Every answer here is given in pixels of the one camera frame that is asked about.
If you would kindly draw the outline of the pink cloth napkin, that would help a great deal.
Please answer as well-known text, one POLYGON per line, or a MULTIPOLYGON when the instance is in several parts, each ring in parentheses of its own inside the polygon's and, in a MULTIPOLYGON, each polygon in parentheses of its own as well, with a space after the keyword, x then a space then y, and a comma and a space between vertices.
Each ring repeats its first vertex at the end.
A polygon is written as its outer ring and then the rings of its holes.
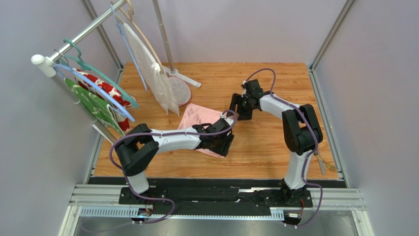
POLYGON ((195 124, 214 124, 220 119, 221 112, 190 103, 186 106, 178 130, 186 129, 195 124))

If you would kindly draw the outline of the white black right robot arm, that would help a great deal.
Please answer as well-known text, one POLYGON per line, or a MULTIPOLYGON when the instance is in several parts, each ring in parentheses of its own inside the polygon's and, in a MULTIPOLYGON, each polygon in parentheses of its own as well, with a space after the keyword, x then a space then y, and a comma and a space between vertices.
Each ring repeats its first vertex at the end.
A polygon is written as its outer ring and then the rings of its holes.
POLYGON ((280 198, 284 204, 292 206, 306 193, 308 164, 323 141, 314 108, 310 104, 286 101, 272 91, 263 91, 258 80, 244 81, 241 87, 243 93, 234 93, 230 104, 230 110, 237 113, 239 120, 251 120, 253 111, 259 110, 282 121, 290 160, 280 198))

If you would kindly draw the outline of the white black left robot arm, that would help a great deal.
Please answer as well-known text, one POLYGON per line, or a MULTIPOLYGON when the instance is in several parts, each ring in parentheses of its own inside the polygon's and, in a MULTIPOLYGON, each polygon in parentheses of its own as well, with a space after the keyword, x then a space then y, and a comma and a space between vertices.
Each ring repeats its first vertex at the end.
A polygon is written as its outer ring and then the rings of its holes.
POLYGON ((220 118, 213 124, 195 124, 181 130, 156 130, 139 124, 117 140, 111 151, 116 152, 120 169, 133 192, 142 194, 149 189, 145 170, 157 154, 181 149, 207 149, 225 157, 234 139, 232 129, 235 124, 231 118, 220 118))

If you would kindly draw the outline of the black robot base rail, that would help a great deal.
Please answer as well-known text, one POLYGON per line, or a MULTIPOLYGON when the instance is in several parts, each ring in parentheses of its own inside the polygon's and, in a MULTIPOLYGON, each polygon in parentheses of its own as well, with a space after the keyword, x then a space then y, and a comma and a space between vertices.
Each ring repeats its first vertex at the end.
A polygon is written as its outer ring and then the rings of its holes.
POLYGON ((178 215, 268 216, 272 207, 313 207, 307 189, 285 193, 281 179, 150 178, 150 188, 135 196, 128 187, 120 191, 119 204, 143 205, 153 214, 174 209, 178 215))

